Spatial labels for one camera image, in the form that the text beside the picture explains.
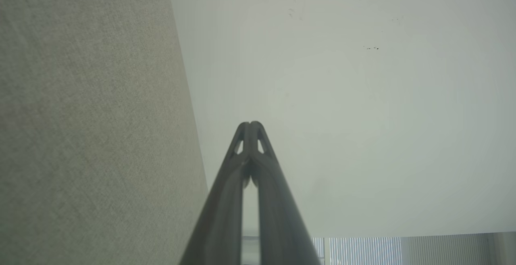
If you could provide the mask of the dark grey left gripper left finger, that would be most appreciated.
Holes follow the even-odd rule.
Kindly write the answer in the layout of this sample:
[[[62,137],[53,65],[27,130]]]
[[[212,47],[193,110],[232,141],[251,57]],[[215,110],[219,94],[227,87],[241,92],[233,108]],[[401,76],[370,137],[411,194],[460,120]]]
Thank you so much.
[[[249,122],[241,123],[227,150],[181,265],[239,265],[243,190],[250,179]]]

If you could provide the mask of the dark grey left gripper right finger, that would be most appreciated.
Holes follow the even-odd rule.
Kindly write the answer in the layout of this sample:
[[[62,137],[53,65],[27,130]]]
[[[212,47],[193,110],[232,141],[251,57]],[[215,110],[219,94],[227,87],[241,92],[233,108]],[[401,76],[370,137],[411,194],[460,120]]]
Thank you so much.
[[[260,263],[319,265],[264,126],[251,122],[251,177],[258,188]]]

